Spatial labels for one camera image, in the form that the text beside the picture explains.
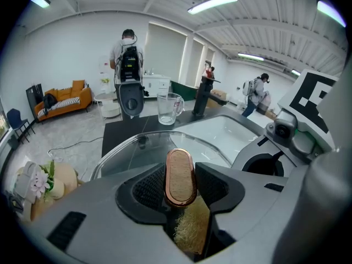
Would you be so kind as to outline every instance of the chair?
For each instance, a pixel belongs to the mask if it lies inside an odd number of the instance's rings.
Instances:
[[[18,111],[17,109],[14,109],[14,108],[9,110],[9,112],[6,114],[6,116],[7,116],[7,120],[9,122],[10,126],[12,127],[13,130],[15,130],[15,133],[18,136],[18,138],[20,138],[20,135],[18,135],[17,130],[20,130],[21,133],[23,134],[24,138],[26,138],[27,142],[29,142],[26,135],[25,135],[25,133],[26,133],[25,124],[28,123],[28,127],[30,127],[28,120],[27,119],[22,120],[20,111]]]

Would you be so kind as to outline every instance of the copper rim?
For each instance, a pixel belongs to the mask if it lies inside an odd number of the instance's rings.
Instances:
[[[173,196],[170,193],[170,171],[171,171],[171,155],[175,151],[182,151],[185,154],[187,154],[188,161],[189,161],[189,168],[191,171],[191,179],[192,179],[192,195],[189,199],[185,201],[178,201],[173,198]],[[166,157],[166,169],[165,169],[165,195],[167,200],[174,206],[187,206],[191,204],[195,198],[197,197],[197,183],[196,183],[196,178],[195,178],[195,173],[194,173],[194,167],[193,167],[193,161],[191,155],[188,153],[188,151],[184,150],[183,148],[174,148],[173,150],[169,151]]]

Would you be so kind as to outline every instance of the mug handle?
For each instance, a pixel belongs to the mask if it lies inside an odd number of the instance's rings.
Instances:
[[[181,104],[179,104],[179,106],[177,108],[176,116],[179,116],[184,110],[185,102],[182,97],[180,97],[180,102],[181,102]]]

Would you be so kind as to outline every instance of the faucet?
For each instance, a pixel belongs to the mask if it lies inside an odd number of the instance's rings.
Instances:
[[[228,103],[228,101],[224,101],[220,99],[218,96],[211,94],[210,91],[213,89],[213,82],[219,82],[215,79],[211,79],[205,76],[202,76],[202,82],[198,89],[198,95],[196,99],[196,103],[194,104],[194,108],[192,113],[197,117],[204,116],[204,110],[208,102],[208,98],[216,101],[219,105],[224,106]]]

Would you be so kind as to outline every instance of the pink flower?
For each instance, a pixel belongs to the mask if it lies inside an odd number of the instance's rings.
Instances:
[[[47,183],[48,176],[49,174],[45,173],[44,170],[37,171],[31,182],[31,190],[35,193],[38,199],[40,199],[42,193],[44,193],[46,189],[50,188],[50,185]]]

